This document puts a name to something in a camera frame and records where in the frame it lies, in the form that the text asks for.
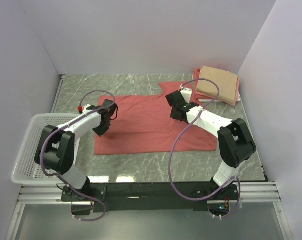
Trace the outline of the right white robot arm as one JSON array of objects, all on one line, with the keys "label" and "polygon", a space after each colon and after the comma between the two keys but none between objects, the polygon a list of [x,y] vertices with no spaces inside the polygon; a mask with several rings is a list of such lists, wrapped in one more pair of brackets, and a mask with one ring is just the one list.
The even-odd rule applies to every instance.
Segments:
[{"label": "right white robot arm", "polygon": [[218,140],[222,162],[211,180],[211,197],[220,200],[228,193],[228,186],[236,179],[240,167],[256,152],[256,145],[246,122],[238,118],[226,119],[213,114],[195,102],[187,102],[182,91],[174,91],[165,96],[171,107],[170,117],[187,123],[187,127],[178,135],[170,151],[168,163],[169,181],[178,195],[171,176],[171,159],[174,149],[182,135],[195,126],[213,135]]}]

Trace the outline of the red t shirt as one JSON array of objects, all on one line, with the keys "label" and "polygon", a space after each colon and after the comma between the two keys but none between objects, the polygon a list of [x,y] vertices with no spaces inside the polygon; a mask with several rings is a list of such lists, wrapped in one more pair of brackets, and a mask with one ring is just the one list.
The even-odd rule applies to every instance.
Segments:
[{"label": "red t shirt", "polygon": [[174,141],[187,123],[171,119],[166,95],[179,89],[181,83],[161,82],[158,95],[118,95],[117,117],[101,137],[94,136],[95,155],[120,155],[175,151],[214,151],[217,138],[191,126],[177,144]]}]

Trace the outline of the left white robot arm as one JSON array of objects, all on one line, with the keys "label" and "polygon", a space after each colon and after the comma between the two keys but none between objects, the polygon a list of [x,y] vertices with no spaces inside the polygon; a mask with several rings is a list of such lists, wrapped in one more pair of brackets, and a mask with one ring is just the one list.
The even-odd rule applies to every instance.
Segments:
[{"label": "left white robot arm", "polygon": [[85,201],[91,194],[90,180],[74,164],[75,142],[85,133],[93,131],[102,136],[117,115],[118,106],[111,100],[102,105],[78,106],[79,116],[59,126],[47,125],[43,128],[34,156],[44,175],[61,178],[73,189],[79,201]]}]

